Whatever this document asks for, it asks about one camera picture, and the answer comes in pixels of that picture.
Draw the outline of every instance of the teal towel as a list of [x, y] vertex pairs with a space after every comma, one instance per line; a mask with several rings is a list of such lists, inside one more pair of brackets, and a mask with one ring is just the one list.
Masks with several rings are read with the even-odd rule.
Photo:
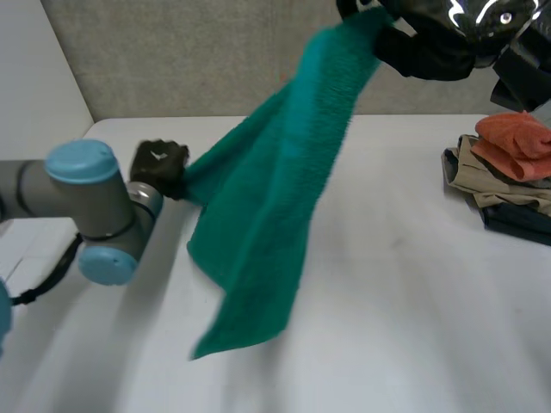
[[316, 202], [388, 22], [371, 9], [317, 34], [295, 79], [187, 169], [184, 198], [203, 206], [188, 250], [226, 292], [194, 358], [285, 329]]

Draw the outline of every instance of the orange cloth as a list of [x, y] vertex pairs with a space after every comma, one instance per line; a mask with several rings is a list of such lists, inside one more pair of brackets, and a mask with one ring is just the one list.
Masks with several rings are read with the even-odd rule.
[[495, 114], [476, 124], [472, 152], [519, 182], [551, 176], [551, 129], [530, 114]]

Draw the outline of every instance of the white table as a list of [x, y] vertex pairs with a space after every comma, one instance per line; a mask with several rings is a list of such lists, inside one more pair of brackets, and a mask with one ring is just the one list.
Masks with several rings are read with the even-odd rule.
[[[188, 360], [220, 291], [185, 249], [197, 211], [169, 203], [129, 287], [91, 285], [73, 269], [18, 310], [0, 411], [551, 411], [551, 249], [484, 231], [443, 188], [442, 150], [480, 118], [355, 118], [315, 213], [288, 330], [255, 348]], [[174, 139], [197, 157], [238, 121], [106, 120], [86, 137], [112, 145], [126, 169], [142, 139]], [[68, 241], [68, 221], [48, 226], [12, 293]]]

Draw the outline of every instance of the gray wall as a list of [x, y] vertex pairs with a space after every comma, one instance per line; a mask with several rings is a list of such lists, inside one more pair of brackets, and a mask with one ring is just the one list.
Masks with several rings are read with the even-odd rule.
[[[42, 0], [90, 111], [113, 117], [248, 114], [293, 76], [334, 0]], [[362, 114], [489, 114], [491, 70], [456, 83], [383, 65]]]

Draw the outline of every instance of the folded clothes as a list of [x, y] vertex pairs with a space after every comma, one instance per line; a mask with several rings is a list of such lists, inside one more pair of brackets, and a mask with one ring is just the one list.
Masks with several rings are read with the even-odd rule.
[[487, 230], [551, 246], [551, 218], [526, 206], [498, 204], [481, 210]]
[[504, 202], [525, 205], [551, 216], [551, 190], [510, 185], [500, 181], [471, 152], [477, 138], [462, 135], [458, 148], [449, 148], [442, 156], [443, 172], [450, 187], [473, 194], [480, 208]]
[[551, 176], [551, 129], [528, 113], [496, 114], [476, 125], [473, 153], [519, 182]]

